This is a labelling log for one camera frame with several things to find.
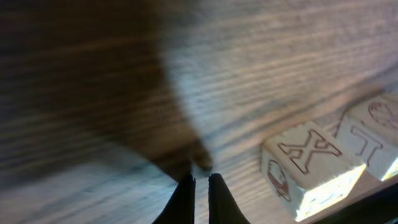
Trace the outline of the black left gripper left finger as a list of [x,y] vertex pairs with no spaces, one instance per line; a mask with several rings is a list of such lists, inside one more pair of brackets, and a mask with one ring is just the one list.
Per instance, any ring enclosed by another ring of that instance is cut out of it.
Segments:
[[196,180],[189,174],[177,185],[153,224],[194,224]]

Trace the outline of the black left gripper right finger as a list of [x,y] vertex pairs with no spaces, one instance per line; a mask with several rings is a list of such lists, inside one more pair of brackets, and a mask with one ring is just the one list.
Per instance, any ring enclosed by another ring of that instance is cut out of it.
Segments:
[[208,178],[209,224],[249,224],[219,173]]

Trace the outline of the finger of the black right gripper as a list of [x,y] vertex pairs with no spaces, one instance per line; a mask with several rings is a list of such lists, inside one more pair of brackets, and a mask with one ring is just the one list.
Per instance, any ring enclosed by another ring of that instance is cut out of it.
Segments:
[[397,219],[397,182],[362,183],[354,192],[312,223],[387,223]]

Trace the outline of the red W wooden block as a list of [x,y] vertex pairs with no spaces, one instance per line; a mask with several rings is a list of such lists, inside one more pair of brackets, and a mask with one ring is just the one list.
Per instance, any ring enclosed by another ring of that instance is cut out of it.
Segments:
[[347,197],[365,169],[358,156],[311,121],[261,144],[260,171],[296,222]]

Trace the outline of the yellow wooden block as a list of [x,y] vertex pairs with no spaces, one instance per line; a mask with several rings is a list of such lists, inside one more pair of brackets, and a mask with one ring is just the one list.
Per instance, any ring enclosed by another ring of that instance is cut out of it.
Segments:
[[375,96],[348,109],[337,140],[367,165],[375,178],[397,175],[397,92]]

